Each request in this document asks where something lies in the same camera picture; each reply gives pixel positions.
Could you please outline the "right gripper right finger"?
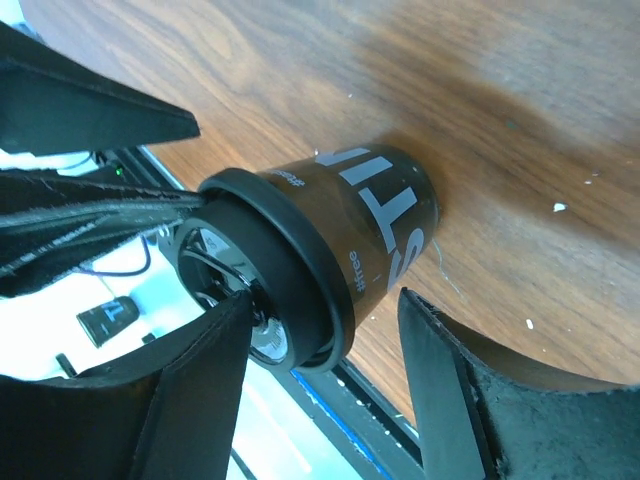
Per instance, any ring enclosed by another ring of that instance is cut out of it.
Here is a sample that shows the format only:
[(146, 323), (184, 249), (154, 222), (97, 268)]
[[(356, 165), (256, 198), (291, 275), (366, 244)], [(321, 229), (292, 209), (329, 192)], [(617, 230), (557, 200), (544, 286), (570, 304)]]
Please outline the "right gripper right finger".
[(638, 386), (525, 356), (409, 289), (398, 325), (426, 478), (638, 478)]

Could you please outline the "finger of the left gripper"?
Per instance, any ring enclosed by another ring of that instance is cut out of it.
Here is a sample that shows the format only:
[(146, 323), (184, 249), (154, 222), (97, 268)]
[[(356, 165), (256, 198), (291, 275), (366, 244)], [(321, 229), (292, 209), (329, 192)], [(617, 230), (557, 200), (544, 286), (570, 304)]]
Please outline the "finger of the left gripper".
[(54, 155), (200, 135), (194, 115), (1, 25), (1, 149)]
[(183, 221), (204, 203), (184, 190), (4, 170), (1, 293), (39, 291), (140, 234)]

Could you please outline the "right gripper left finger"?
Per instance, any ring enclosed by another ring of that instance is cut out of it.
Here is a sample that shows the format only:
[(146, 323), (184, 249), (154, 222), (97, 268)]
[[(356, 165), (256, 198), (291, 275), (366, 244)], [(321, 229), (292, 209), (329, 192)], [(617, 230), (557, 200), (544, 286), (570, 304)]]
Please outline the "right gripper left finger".
[(77, 376), (1, 380), (5, 479), (222, 479), (249, 355), (251, 301)]

